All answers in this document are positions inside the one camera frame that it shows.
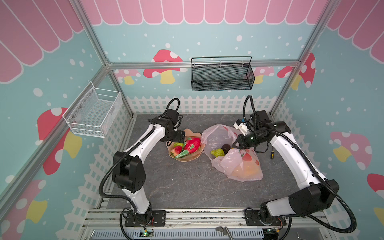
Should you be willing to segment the pink printed plastic bag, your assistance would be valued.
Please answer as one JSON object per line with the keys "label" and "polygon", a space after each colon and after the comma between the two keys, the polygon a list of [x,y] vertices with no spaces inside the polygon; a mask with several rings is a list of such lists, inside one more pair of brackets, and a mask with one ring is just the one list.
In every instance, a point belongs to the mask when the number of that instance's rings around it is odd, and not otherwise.
{"label": "pink printed plastic bag", "polygon": [[239,150],[231,148],[224,157],[215,158],[212,150],[221,149],[224,144],[232,145],[240,131],[225,125],[214,125],[202,133],[204,153],[211,160],[212,166],[228,178],[245,182],[260,181],[263,178],[261,163],[253,149]]}

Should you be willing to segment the dark brown round fruit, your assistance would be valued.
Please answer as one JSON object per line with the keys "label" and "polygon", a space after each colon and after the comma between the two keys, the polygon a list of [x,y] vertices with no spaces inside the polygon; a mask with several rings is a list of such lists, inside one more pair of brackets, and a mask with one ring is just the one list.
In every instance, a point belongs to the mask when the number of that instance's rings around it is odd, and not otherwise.
{"label": "dark brown round fruit", "polygon": [[229,144],[224,144],[224,145],[221,147],[221,149],[223,150],[223,152],[224,152],[225,155],[229,152],[229,150],[230,150],[231,148],[232,148],[232,147],[231,147],[231,145],[229,145]]}

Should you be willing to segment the green custard apple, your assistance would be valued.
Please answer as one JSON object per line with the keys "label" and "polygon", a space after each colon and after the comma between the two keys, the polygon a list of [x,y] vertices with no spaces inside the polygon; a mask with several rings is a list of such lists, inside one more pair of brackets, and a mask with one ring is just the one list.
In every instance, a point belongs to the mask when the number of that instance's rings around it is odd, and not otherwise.
{"label": "green custard apple", "polygon": [[223,149],[216,149],[211,151],[211,155],[213,155],[215,158],[218,158],[224,157],[226,154]]}

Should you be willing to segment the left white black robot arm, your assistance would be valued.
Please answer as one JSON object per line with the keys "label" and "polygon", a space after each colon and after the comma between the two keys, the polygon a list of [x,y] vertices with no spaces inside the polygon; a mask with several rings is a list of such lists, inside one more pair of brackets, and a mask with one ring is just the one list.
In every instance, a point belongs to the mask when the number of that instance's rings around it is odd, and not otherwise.
{"label": "left white black robot arm", "polygon": [[[115,153],[113,165],[99,185],[101,197],[124,199],[131,205],[136,223],[146,225],[153,218],[151,203],[144,190],[144,162],[147,156],[158,142],[181,143],[185,139],[185,132],[178,129],[182,122],[178,112],[180,103],[178,98],[173,98],[161,115],[149,120],[150,125],[139,140],[127,150]],[[104,185],[108,178],[122,189],[123,195],[105,193]]]}

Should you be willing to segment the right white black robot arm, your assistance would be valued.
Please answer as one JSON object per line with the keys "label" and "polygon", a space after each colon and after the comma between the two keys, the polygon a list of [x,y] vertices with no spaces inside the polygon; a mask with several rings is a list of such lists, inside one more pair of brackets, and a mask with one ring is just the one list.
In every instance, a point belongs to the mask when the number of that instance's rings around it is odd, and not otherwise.
{"label": "right white black robot arm", "polygon": [[[256,111],[251,95],[246,97],[245,103],[251,104],[252,113],[249,118],[243,116],[236,121],[234,126],[241,131],[241,134],[232,147],[238,150],[255,150],[262,143],[273,147],[291,170],[299,187],[299,191],[287,197],[262,203],[256,212],[257,220],[267,226],[282,217],[287,217],[289,219],[287,229],[289,230],[293,218],[310,218],[337,233],[354,232],[357,229],[357,219],[351,208],[338,195],[339,184],[335,180],[328,180],[311,163],[284,121],[273,122],[266,111]],[[328,209],[334,200],[342,205],[349,216],[350,225],[346,228],[333,227],[313,215]]]}

